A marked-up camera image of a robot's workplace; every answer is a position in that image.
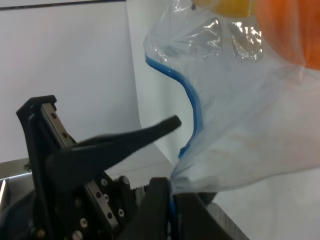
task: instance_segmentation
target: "transparent plastic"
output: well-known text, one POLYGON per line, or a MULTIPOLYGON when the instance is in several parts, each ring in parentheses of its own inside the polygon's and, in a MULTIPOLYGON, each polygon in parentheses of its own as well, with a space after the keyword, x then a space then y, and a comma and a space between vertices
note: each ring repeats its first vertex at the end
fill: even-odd
POLYGON ((220 192, 320 166, 316 4, 168 2, 144 49, 146 62, 179 81, 193 107, 173 192, 220 192))

